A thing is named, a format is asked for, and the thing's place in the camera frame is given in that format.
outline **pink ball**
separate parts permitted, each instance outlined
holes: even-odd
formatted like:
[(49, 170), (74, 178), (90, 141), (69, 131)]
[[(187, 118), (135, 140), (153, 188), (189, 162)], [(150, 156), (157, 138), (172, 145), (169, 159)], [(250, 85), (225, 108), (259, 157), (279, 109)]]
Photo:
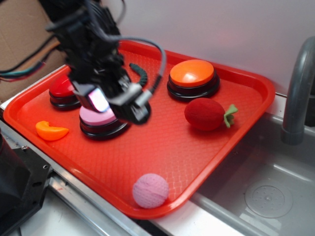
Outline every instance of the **pink ball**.
[(166, 180), (157, 174), (145, 174), (133, 185), (132, 195), (143, 208), (156, 208), (168, 198), (169, 187)]

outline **faucet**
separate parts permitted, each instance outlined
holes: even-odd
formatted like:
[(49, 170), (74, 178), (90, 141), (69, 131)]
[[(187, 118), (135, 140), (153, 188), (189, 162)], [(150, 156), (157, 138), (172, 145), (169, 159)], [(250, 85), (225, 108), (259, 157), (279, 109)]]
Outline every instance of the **faucet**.
[(315, 126), (315, 36), (302, 45), (295, 62), (287, 94), (281, 140), (302, 143), (304, 125)]

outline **red tray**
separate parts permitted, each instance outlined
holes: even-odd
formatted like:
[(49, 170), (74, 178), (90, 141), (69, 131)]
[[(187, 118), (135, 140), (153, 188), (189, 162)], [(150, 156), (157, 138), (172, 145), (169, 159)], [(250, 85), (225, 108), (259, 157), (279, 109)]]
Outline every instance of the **red tray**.
[[(159, 68), (159, 52), (150, 46), (128, 42), (120, 52), (126, 65), (136, 63), (149, 76), (149, 85)], [(183, 205), (248, 132), (273, 102), (275, 90), (266, 78), (213, 63), (221, 81), (212, 97), (227, 109), (235, 104), (235, 124), (224, 124), (211, 132), (193, 129), (185, 119), (186, 103), (172, 99), (166, 88), (170, 69), (191, 57), (167, 52), (165, 76), (150, 101), (152, 116), (147, 124), (132, 125), (109, 141), (92, 141), (79, 128), (79, 109), (56, 111), (49, 102), (52, 81), (68, 73), (64, 67), (15, 98), (5, 109), (4, 119), (39, 149), (80, 179), (93, 191), (126, 215), (151, 219), (166, 215)], [(126, 68), (132, 80), (139, 79)], [(57, 141), (39, 138), (35, 124), (69, 128)], [(169, 198), (154, 209), (139, 207), (132, 197), (132, 186), (142, 175), (156, 173), (169, 184)]]

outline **red strawberry toy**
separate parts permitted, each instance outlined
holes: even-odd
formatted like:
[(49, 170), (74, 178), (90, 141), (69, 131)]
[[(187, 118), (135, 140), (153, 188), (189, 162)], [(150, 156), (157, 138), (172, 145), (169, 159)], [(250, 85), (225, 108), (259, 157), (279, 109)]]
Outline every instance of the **red strawberry toy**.
[(218, 128), (223, 121), (229, 128), (234, 124), (232, 114), (237, 111), (233, 104), (225, 112), (218, 102), (209, 98), (197, 98), (186, 106), (185, 118), (194, 128), (210, 131)]

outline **stainless steel sink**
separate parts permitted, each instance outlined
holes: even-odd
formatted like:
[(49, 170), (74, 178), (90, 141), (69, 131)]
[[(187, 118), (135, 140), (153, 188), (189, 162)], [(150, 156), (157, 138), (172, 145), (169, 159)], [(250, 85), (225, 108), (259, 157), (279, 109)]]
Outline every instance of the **stainless steel sink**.
[(289, 146), (281, 124), (266, 113), (191, 200), (245, 235), (315, 235), (315, 132)]

